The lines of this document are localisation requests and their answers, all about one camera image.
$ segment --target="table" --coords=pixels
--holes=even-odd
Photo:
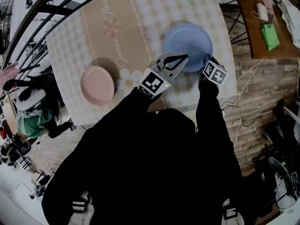
[[[237,95],[233,53],[217,0],[93,0],[47,37],[53,72],[73,122],[94,123],[112,110],[163,52],[168,29],[179,23],[195,23],[209,34],[213,56],[229,74],[219,98]],[[81,75],[91,65],[107,69],[116,82],[112,102],[105,106],[88,103],[81,93]],[[198,79],[198,73],[180,73],[151,110],[197,104]]]
[[[256,11],[257,3],[263,4],[262,0],[237,0],[240,7],[247,34],[249,39],[249,45],[251,49],[251,56],[254,59],[276,59],[276,58],[288,58],[299,57],[300,49],[295,47],[292,41],[292,36],[288,31],[284,20],[281,17],[281,10],[277,3],[273,4],[274,19],[273,24],[280,42],[280,45],[271,51],[267,51],[266,43],[261,34],[261,27],[266,22],[254,18],[250,11]]]

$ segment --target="green cloth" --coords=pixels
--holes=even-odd
[[[261,32],[266,41],[268,51],[271,51],[280,44],[273,24],[263,25]]]
[[[50,109],[48,109],[48,119],[46,119],[44,113],[42,113],[41,120],[39,123],[38,123],[38,120],[39,120],[38,116],[24,118],[24,128],[25,128],[25,132],[26,132],[25,135],[27,135],[30,138],[37,138],[37,137],[44,135],[44,128],[42,126],[46,122],[49,122],[51,118],[52,118],[52,111]],[[20,118],[17,121],[19,133],[22,133],[21,120],[22,120],[22,118]]]

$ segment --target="pink plate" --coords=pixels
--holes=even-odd
[[[80,80],[81,91],[86,100],[96,106],[110,102],[114,94],[112,76],[102,67],[87,68]]]

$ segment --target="green shirt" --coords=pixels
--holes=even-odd
[[[48,119],[45,118],[44,113],[42,113],[40,121],[39,121],[39,116],[24,118],[24,129],[26,132],[25,135],[27,135],[30,138],[37,138],[44,135],[44,128],[42,126],[46,122],[49,122],[51,118],[52,118],[52,111],[50,109],[48,109]],[[18,126],[18,132],[23,133],[21,130],[21,120],[22,118],[20,118],[17,121],[17,126]]]

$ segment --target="plate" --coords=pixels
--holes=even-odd
[[[213,46],[202,28],[192,23],[182,23],[167,32],[163,50],[188,54],[189,60],[182,71],[192,73],[199,71],[211,59]]]
[[[80,86],[85,99],[96,106],[107,104],[114,95],[113,78],[102,67],[87,68],[81,76]]]

